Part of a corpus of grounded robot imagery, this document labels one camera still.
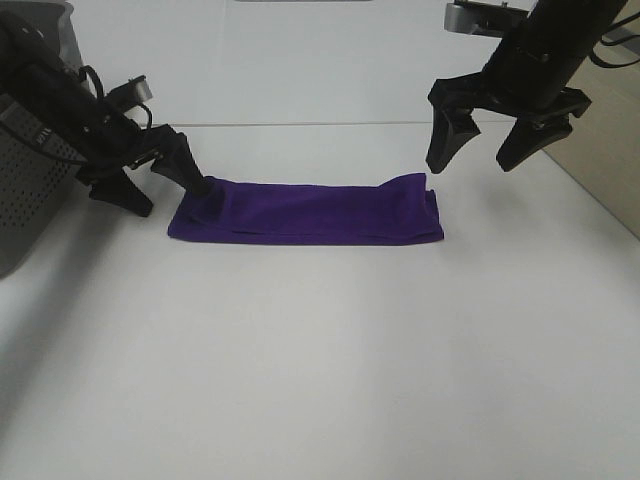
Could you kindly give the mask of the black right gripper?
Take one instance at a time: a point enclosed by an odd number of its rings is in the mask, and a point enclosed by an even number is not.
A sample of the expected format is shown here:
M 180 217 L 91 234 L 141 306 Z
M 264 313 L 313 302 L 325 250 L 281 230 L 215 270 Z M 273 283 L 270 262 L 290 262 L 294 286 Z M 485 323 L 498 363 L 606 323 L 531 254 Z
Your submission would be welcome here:
M 592 104 L 582 90 L 565 87 L 548 106 L 534 106 L 527 98 L 501 91 L 482 72 L 437 79 L 428 101 L 434 120 L 426 163 L 433 174 L 442 173 L 481 133 L 472 116 L 475 109 L 525 118 L 516 120 L 496 155 L 502 170 L 510 172 L 539 150 L 567 138 L 573 131 L 568 115 L 579 118 Z

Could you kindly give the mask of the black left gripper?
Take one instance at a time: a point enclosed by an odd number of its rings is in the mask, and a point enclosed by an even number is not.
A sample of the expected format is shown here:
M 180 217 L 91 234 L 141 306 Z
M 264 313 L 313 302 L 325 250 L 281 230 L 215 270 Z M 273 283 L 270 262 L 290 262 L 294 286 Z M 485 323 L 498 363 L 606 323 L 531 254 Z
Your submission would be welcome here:
M 151 171 L 180 185 L 195 196 L 210 192 L 210 184 L 199 170 L 187 137 L 169 125 L 141 129 L 117 113 L 75 113 L 75 148 L 86 159 L 76 178 L 92 184 L 92 200 L 115 205 L 139 217 L 148 217 L 152 201 L 131 181 L 125 166 L 135 169 L 153 161 Z

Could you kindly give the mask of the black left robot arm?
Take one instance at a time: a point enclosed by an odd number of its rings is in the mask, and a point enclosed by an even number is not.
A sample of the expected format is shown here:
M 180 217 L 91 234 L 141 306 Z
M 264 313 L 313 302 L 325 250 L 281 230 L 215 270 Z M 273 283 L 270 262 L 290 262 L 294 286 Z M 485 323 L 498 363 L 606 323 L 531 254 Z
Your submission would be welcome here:
M 149 216 L 152 201 L 125 172 L 144 164 L 193 196 L 209 193 L 185 134 L 168 124 L 140 127 L 127 117 L 134 108 L 149 109 L 145 76 L 106 92 L 92 67 L 69 67 L 33 26 L 7 10 L 1 13 L 1 87 L 80 154 L 76 177 L 91 199 Z

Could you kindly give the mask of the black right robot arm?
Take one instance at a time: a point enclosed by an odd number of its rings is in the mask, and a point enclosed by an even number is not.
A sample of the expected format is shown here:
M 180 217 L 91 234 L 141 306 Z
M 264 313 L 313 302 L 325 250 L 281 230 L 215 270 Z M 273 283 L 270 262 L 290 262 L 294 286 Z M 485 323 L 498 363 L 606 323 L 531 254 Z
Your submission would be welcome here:
M 426 163 L 441 173 L 464 145 L 479 135 L 472 114 L 481 109 L 514 118 L 496 154 L 509 172 L 545 147 L 567 138 L 571 118 L 590 99 L 568 83 L 614 27 L 622 1 L 538 1 L 530 11 L 505 4 L 451 1 L 446 30 L 498 39 L 481 71 L 434 82 L 428 100 L 433 131 Z

